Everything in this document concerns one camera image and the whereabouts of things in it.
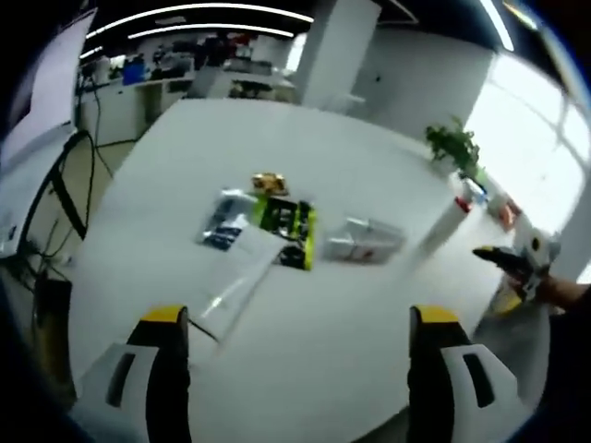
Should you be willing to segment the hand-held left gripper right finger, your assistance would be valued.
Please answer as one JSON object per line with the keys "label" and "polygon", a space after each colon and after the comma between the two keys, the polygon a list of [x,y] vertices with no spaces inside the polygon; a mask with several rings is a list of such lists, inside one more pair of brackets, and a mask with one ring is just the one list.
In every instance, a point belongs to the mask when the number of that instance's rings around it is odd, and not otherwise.
{"label": "hand-held left gripper right finger", "polygon": [[409,442],[505,442],[526,420],[517,380],[457,316],[410,308]]}

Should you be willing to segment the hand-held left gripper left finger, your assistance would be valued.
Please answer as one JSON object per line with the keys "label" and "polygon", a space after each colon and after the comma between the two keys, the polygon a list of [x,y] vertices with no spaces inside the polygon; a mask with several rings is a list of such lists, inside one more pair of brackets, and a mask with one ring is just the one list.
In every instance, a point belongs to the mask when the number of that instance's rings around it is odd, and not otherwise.
{"label": "hand-held left gripper left finger", "polygon": [[151,309],[81,379],[76,423],[92,442],[188,442],[188,318]]}

